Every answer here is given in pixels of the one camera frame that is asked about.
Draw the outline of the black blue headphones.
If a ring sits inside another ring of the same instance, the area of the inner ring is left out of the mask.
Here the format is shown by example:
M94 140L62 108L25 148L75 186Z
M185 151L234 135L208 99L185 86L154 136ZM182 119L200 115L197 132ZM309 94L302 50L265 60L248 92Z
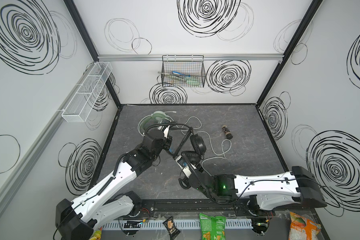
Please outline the black blue headphones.
M194 131L194 128L187 124L170 125L169 131L181 131L185 132L183 138L180 140L178 146L174 149L169 148L166 152L182 167L188 167L189 165L193 168L197 168L201 160L204 159L207 151L206 144L203 138ZM187 141L190 142L192 150L183 151L183 147Z

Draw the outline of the mint green headphones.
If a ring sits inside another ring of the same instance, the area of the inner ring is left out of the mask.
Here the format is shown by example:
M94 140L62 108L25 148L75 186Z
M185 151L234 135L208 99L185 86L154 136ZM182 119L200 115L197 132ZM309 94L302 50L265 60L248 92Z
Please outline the mint green headphones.
M147 115L145 117L143 117L138 125L137 125L137 129L138 132L141 136L143 136L147 130L147 128L150 125L154 125L154 124L160 124L160 123L164 123L164 122L173 122L174 119L168 115L168 113L176 113L176 111L168 111L168 112L163 112L163 111L155 111L150 115ZM222 153L218 154L215 152L214 148L213 148L213 144L212 144L212 138L211 135L206 132L206 131L196 131L196 133L198 134L206 134L208 136L209 142L210 142L210 146L211 146L211 150L214 153L214 157L211 158L207 158L201 161L201 167L204 167L204 163L209 162L210 160L214 160L214 159L226 159L226 153L228 153L231 148L232 148L232 141L225 139L221 142L221 149L222 149Z

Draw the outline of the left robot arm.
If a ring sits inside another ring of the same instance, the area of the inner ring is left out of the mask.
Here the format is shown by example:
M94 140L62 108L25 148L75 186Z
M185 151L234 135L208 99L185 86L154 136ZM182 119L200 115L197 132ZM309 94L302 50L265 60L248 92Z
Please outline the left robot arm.
M150 168L163 149L169 149L169 130L176 122L149 126L143 141L122 154L114 170L103 180L72 201L62 200L56 207L56 228L63 240L88 240L103 225L140 212L141 199L134 192L112 197L125 185Z

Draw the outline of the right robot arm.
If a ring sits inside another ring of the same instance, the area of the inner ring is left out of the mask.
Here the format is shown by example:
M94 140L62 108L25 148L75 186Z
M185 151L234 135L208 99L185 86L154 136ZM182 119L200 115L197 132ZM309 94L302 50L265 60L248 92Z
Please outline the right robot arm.
M271 211L276 207L299 204L306 208L324 208L325 197L315 176L301 166L270 176L209 175L201 166L180 158L177 161L185 177L185 188L194 188L212 202L229 205L249 198L251 208Z

